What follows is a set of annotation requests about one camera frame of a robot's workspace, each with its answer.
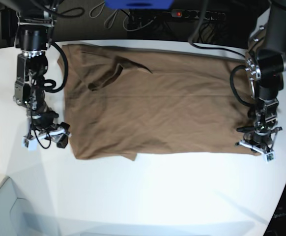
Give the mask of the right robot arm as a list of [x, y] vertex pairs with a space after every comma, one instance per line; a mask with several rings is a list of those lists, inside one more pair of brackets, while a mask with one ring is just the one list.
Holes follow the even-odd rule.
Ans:
[[[45, 101], [45, 94], [58, 93], [68, 79], [68, 60], [64, 51], [52, 40], [54, 26], [59, 16], [60, 0], [2, 0], [6, 7], [16, 11], [18, 27], [15, 47], [21, 50], [17, 56], [17, 74], [14, 85], [14, 101], [27, 111], [28, 131], [22, 145], [29, 150], [42, 146], [41, 141], [55, 143], [66, 148], [70, 136], [69, 124], [57, 123], [58, 113]], [[64, 62], [61, 86], [45, 79], [48, 71], [46, 51], [53, 46]]]

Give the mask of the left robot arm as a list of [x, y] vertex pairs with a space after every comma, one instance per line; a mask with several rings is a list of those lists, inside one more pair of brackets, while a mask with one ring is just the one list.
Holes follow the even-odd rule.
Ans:
[[[251, 35], [243, 57], [244, 65], [231, 71], [229, 83], [235, 98], [249, 108], [248, 117], [253, 125], [237, 129], [243, 133], [243, 139], [236, 146], [248, 148], [270, 161], [275, 157], [274, 143], [282, 130], [277, 126], [277, 96], [284, 88], [286, 71], [286, 0], [271, 1], [267, 23]], [[239, 70], [247, 73], [252, 103], [244, 101], [235, 88], [234, 76]]]

